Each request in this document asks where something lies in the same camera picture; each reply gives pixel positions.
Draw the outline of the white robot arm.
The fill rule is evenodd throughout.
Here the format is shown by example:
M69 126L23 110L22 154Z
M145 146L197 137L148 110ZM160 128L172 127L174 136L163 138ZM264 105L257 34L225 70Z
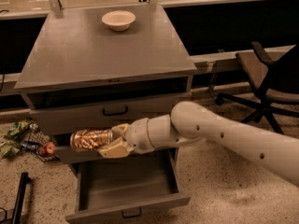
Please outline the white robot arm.
M114 126L115 139L99 149L106 159L158 149L216 142L299 186L299 140L221 117L194 102L180 102L171 112Z

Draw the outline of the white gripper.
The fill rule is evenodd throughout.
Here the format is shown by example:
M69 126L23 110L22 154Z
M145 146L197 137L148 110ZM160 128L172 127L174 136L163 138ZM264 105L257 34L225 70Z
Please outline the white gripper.
M150 142L148 134L148 118L134 121L130 125L128 123L119 124L111 128L115 138L117 139L106 147L98 150L98 153L105 159L117 159L127 157L133 148L136 154L150 153L155 150Z

